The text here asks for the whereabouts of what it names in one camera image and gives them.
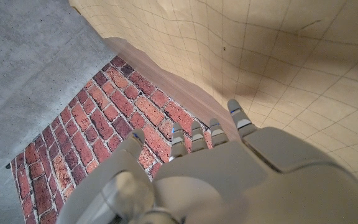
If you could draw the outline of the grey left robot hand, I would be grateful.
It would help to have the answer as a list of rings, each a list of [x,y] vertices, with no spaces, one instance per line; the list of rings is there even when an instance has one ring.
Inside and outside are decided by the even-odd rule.
[[[333,158],[277,128],[256,127],[227,104],[240,140],[199,123],[191,149],[179,124],[169,161],[153,179],[138,163],[135,129],[70,195],[58,223],[358,223],[358,179]]]

